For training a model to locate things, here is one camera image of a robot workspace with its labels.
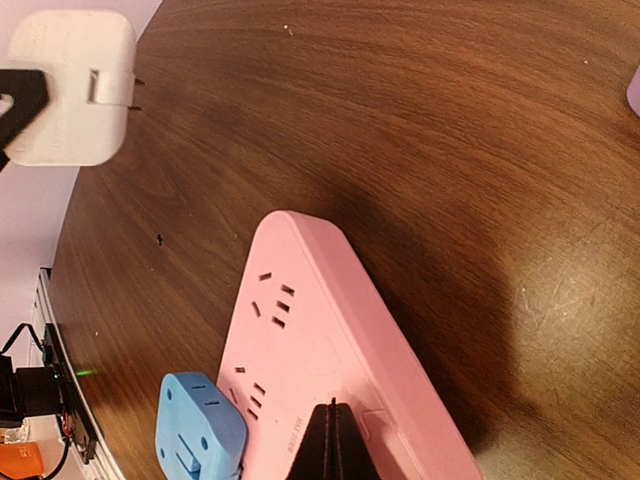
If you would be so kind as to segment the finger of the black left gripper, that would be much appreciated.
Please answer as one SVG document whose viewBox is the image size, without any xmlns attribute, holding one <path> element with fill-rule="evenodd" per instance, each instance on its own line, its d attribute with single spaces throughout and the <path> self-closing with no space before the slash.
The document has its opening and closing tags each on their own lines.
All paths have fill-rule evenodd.
<svg viewBox="0 0 640 480">
<path fill-rule="evenodd" d="M 38 69 L 2 69 L 1 93 L 13 103 L 1 115 L 1 169 L 10 161 L 5 149 L 49 103 L 45 73 Z"/>
</svg>

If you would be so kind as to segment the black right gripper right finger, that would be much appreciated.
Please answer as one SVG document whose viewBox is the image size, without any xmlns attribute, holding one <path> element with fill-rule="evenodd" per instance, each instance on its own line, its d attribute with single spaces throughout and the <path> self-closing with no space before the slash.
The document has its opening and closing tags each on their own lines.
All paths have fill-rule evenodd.
<svg viewBox="0 0 640 480">
<path fill-rule="evenodd" d="M 351 407 L 333 402 L 333 478 L 380 479 Z"/>
</svg>

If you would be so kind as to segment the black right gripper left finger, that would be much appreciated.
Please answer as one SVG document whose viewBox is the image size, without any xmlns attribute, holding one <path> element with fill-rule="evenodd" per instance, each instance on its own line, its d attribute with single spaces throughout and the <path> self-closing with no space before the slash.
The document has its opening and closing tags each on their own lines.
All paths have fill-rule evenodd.
<svg viewBox="0 0 640 480">
<path fill-rule="evenodd" d="M 332 473 L 334 401 L 314 407 L 287 478 L 329 480 Z"/>
</svg>

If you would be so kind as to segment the white square plug adapter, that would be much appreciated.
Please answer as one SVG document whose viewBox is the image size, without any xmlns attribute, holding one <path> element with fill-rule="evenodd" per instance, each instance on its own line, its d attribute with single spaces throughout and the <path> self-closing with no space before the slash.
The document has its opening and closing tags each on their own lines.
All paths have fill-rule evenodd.
<svg viewBox="0 0 640 480">
<path fill-rule="evenodd" d="M 22 166 L 95 166 L 111 159 L 133 108 L 136 34 L 106 10 L 43 10 L 16 28 L 2 69 L 45 73 L 49 103 L 5 149 Z"/>
</svg>

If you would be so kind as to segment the pink triangular power socket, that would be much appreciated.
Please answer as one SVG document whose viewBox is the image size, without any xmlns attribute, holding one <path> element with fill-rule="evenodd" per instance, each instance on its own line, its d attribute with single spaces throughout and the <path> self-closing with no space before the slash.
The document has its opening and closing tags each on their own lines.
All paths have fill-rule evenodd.
<svg viewBox="0 0 640 480">
<path fill-rule="evenodd" d="M 248 425 L 247 479 L 283 479 L 314 408 L 348 405 L 383 479 L 480 470 L 343 232 L 275 211 L 249 250 L 217 384 Z"/>
</svg>

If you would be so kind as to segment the blue square plug adapter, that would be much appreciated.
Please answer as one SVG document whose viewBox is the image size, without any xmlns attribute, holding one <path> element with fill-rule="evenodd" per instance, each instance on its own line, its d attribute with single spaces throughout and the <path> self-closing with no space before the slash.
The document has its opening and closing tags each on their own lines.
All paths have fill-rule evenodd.
<svg viewBox="0 0 640 480">
<path fill-rule="evenodd" d="M 246 421 L 205 374 L 164 376 L 155 448 L 166 478 L 239 479 L 247 440 Z"/>
</svg>

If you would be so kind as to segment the purple power strip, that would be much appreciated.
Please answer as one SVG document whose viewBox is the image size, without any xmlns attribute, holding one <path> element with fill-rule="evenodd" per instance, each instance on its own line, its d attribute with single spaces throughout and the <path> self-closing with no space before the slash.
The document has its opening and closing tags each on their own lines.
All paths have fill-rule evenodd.
<svg viewBox="0 0 640 480">
<path fill-rule="evenodd" d="M 630 109 L 640 116 L 640 66 L 637 67 L 627 87 L 626 99 Z"/>
</svg>

